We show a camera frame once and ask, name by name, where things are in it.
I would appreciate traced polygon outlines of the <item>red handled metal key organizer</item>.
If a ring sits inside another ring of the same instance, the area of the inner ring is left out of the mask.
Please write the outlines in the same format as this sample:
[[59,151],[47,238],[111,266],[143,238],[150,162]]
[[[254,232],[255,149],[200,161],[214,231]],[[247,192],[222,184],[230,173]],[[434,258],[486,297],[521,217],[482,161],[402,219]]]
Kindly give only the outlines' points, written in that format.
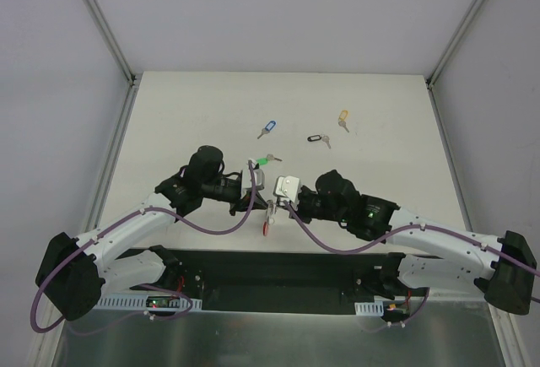
[[262,226],[262,234],[264,236],[268,235],[270,227],[274,223],[274,216],[275,216],[276,211],[277,211],[277,209],[276,209],[275,201],[268,200],[267,201],[267,208],[266,208],[266,212],[265,212],[265,221],[264,221],[263,226]]

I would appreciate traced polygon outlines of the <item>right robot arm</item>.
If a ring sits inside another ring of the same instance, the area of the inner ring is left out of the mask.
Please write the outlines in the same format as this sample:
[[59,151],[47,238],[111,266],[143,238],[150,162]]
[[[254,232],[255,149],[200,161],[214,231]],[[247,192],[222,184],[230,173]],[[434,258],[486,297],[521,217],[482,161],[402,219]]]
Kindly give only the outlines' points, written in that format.
[[399,255],[379,273],[383,296],[404,289],[440,288],[483,295],[493,307],[525,316],[534,301],[539,276],[537,261],[526,238],[516,232],[485,235],[452,229],[417,215],[395,202],[362,194],[336,170],[321,175],[311,190],[300,179],[280,176],[273,195],[304,231],[316,219],[336,223],[364,246],[403,246],[423,252],[428,259]]

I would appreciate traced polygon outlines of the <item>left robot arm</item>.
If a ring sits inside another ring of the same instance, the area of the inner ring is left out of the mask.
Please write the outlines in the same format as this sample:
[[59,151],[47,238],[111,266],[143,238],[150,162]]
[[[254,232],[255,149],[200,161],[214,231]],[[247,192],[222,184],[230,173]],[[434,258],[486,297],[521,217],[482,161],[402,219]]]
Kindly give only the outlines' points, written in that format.
[[76,321],[89,313],[102,296],[153,283],[158,289],[172,289],[178,280],[178,262],[162,246],[141,254],[122,253],[176,222],[204,234],[204,229],[186,219],[203,201],[229,204],[229,214],[247,218],[254,210],[267,209],[260,191],[265,175],[254,160],[240,172],[224,173],[221,150],[204,145],[188,164],[161,181],[137,207],[118,220],[70,237],[62,232],[48,243],[35,283],[38,291],[30,314],[36,315],[42,297],[60,312],[64,321]]

